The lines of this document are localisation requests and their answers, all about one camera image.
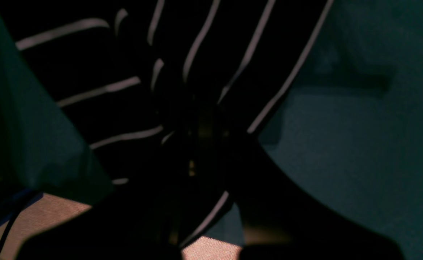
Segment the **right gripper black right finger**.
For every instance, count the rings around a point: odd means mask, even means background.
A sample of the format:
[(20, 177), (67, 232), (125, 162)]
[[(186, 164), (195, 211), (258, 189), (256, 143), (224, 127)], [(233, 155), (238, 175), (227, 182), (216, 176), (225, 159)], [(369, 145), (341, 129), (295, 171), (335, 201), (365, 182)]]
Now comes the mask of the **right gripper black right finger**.
[(240, 260), (403, 260), (399, 245), (303, 191), (246, 132), (226, 130), (220, 141), (225, 184), (245, 231), (268, 232), (246, 242)]

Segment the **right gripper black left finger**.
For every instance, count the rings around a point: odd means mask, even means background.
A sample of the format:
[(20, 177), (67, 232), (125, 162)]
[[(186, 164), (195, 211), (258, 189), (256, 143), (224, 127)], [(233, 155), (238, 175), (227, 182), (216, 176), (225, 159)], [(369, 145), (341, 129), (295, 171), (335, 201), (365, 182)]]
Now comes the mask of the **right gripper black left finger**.
[(120, 190), (28, 239), (18, 260), (181, 260), (169, 241), (186, 176), (186, 138), (172, 134)]

